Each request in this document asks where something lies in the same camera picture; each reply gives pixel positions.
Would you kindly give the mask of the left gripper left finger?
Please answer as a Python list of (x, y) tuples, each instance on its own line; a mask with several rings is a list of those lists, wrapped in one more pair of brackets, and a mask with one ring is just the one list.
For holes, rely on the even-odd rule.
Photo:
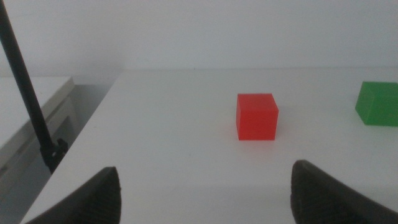
[(118, 224), (121, 186), (117, 169), (105, 167), (28, 224)]

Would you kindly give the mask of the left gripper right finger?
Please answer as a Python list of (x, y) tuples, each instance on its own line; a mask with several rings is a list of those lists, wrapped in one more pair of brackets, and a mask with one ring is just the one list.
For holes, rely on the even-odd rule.
[(306, 160), (298, 160), (292, 167), (290, 207), (296, 223), (397, 224), (397, 212)]

